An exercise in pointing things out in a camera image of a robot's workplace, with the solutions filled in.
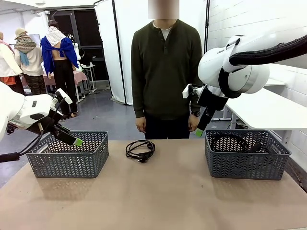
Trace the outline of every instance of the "black pants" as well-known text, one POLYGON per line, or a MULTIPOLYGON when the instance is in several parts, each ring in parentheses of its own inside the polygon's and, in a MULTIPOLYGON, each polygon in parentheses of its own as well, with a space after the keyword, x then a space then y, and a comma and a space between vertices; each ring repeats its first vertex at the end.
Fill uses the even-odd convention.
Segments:
POLYGON ((54 80, 56 82, 57 89, 63 89, 65 93, 72 100, 72 104, 69 105, 63 102, 61 110, 63 115, 69 115, 78 111, 77 100, 76 100, 76 87, 73 76, 73 69, 69 60, 57 60, 54 61, 54 80))
POLYGON ((146 134, 149 140, 158 139, 189 139, 189 114, 176 120, 160 120, 146 115, 146 134))
POLYGON ((21 82, 19 76, 15 76, 15 82, 16 82, 15 85, 9 85, 9 87, 10 87, 13 91, 18 92, 18 93, 24 95, 23 83, 21 82))
POLYGON ((43 75, 29 76, 24 74, 24 78, 31 89, 32 95, 40 95, 46 93, 46 87, 43 75))

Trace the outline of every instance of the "coiled black cable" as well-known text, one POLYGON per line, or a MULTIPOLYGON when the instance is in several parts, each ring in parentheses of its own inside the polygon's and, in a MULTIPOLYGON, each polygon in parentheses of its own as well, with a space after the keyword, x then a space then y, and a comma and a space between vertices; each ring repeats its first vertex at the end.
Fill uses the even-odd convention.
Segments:
POLYGON ((138 141, 132 142, 129 145, 127 145, 126 156, 128 158, 135 159, 138 162, 146 163, 148 161, 148 159, 153 156, 154 151, 155 151, 155 144, 154 143, 152 143, 151 141, 148 141, 148 140, 138 140, 138 141), (148 152, 141 152, 141 153, 132 152, 136 148, 143 146, 143 145, 147 146, 147 148, 149 149, 148 152))
POLYGON ((213 140, 210 145, 212 151, 215 152, 245 152, 245 153, 255 153, 255 152, 262 152, 262 153, 270 153, 270 151, 262 146, 261 144, 255 144, 251 148, 248 148, 248 143, 242 137, 232 135, 232 134, 216 134, 213 137, 213 140), (232 139, 232 141, 236 144, 234 145, 236 149, 221 149, 219 142, 223 141, 223 139, 232 139))

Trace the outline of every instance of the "white table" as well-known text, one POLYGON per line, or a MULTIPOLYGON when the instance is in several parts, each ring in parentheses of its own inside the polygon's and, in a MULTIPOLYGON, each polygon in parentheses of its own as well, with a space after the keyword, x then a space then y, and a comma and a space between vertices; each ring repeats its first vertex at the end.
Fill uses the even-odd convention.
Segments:
POLYGON ((268 82, 265 84, 265 86, 285 86, 286 83, 279 81, 279 80, 275 80, 275 79, 269 79, 268 82))
POLYGON ((287 145, 293 130, 307 129, 307 108, 269 90, 242 94, 229 99, 227 107, 233 111, 231 129, 239 117, 251 129, 284 130, 283 144, 287 145))
MULTIPOLYGON (((269 79, 268 82, 265 84, 265 86, 285 86, 285 85, 286 83, 274 79, 269 79)), ((231 121, 231 118, 227 118, 227 106, 225 106, 223 111, 224 111, 223 118, 213 118, 211 121, 231 121)))

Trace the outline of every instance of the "white curtain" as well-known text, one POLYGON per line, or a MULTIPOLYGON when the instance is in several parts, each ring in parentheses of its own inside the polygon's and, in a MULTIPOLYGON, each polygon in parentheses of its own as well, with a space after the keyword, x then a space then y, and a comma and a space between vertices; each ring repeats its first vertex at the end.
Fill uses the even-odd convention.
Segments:
MULTIPOLYGON (((128 104, 133 104, 131 87, 131 43, 134 33, 148 24, 147 0, 115 0, 119 42, 128 104)), ((99 30, 105 49, 112 93, 117 101, 124 102, 124 92, 118 58, 112 0, 95 6, 100 23, 99 30)), ((180 0, 180 19, 193 26, 201 35, 204 45, 206 1, 180 0)))

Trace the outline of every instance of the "hand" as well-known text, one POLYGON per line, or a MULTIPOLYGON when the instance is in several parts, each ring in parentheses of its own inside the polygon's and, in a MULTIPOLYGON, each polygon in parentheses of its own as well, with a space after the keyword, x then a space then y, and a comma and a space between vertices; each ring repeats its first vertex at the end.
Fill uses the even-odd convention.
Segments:
POLYGON ((136 127, 138 128, 138 130, 142 133, 146 133, 146 118, 145 117, 140 117, 136 119, 135 122, 136 127))
POLYGON ((189 117, 189 131, 194 132, 197 129, 199 122, 198 117, 191 114, 189 117))

